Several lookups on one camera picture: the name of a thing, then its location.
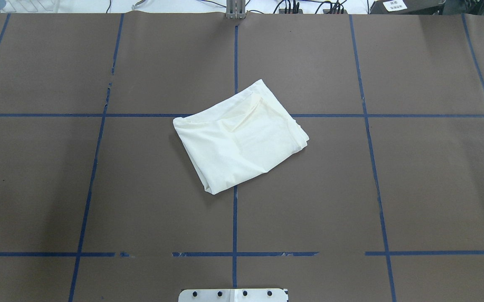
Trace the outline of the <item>white long-sleeve printed shirt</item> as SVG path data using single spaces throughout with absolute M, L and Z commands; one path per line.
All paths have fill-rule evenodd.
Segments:
M 212 195 L 269 172 L 309 141 L 263 80 L 173 127 Z

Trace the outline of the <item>aluminium frame post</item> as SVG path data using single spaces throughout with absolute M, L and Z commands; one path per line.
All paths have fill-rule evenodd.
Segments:
M 245 19 L 247 0 L 226 0 L 226 18 L 229 20 Z

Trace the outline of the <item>black power adapter box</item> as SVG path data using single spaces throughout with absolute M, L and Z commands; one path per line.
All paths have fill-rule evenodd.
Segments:
M 445 5 L 444 0 L 376 0 L 370 15 L 433 15 Z

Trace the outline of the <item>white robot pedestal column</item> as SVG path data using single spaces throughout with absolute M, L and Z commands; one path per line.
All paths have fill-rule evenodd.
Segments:
M 280 288 L 188 289 L 179 302 L 288 302 L 288 290 Z

